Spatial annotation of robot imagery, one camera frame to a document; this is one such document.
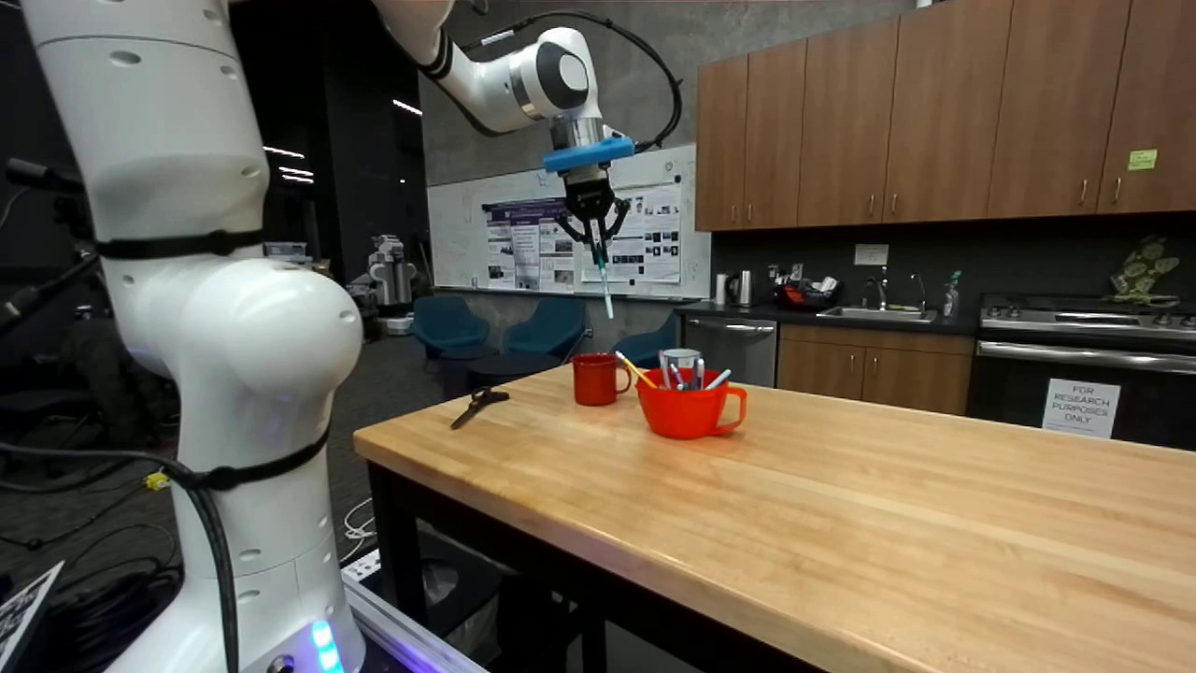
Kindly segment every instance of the red cup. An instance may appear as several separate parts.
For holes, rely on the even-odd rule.
[[[643,417],[663,437],[724,437],[749,414],[749,388],[717,383],[717,388],[669,388],[657,371],[637,381]],[[724,398],[739,398],[734,417],[723,417]]]
[[[578,352],[571,360],[571,398],[577,403],[606,408],[624,388],[633,388],[633,373],[622,366],[622,360],[612,352]]]

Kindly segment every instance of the backsplash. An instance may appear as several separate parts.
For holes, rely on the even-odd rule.
[[[1196,211],[1165,215],[1067,215],[1067,219],[970,219],[927,228],[830,228],[830,231],[723,231],[715,236],[715,272],[752,267],[754,294],[770,294],[770,265],[804,262],[806,277],[841,277],[845,304],[877,297],[877,267],[851,265],[855,244],[889,244],[889,304],[941,306],[952,267],[963,272],[962,304],[975,311],[982,294],[1114,294],[1109,277],[1145,237],[1165,237],[1181,265],[1161,277],[1161,294],[1196,304]]]

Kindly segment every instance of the whiteboard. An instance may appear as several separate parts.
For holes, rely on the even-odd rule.
[[[608,164],[628,219],[608,237],[612,265],[567,244],[535,203],[560,198],[551,170],[431,185],[433,285],[535,294],[708,297],[709,236],[697,231],[697,145],[669,145]]]

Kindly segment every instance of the kitchen counter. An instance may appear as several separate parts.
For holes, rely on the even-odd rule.
[[[783,388],[667,439],[567,366],[505,388],[354,448],[819,669],[1191,669],[1196,451]]]
[[[861,316],[819,316],[806,311],[784,311],[770,304],[752,306],[715,306],[715,304],[683,304],[679,315],[709,315],[709,316],[765,316],[783,325],[834,325],[834,327],[877,327],[877,333],[947,333],[947,337],[975,337],[975,315],[962,315],[958,320],[861,320]]]

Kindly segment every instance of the kitchen cabinet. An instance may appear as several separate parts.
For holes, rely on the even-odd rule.
[[[975,219],[998,145],[1014,0],[900,14],[885,219]]]
[[[1014,2],[991,215],[1097,211],[1130,2]]]
[[[749,58],[699,72],[699,231],[749,223]]]
[[[800,119],[804,44],[749,57],[749,223],[784,228],[800,219]]]
[[[872,223],[885,205],[896,21],[806,41],[796,223]]]
[[[963,414],[970,378],[971,340],[963,337],[834,325],[783,327],[783,388]]]
[[[1104,211],[1196,209],[1196,2],[1137,0],[1124,31]]]

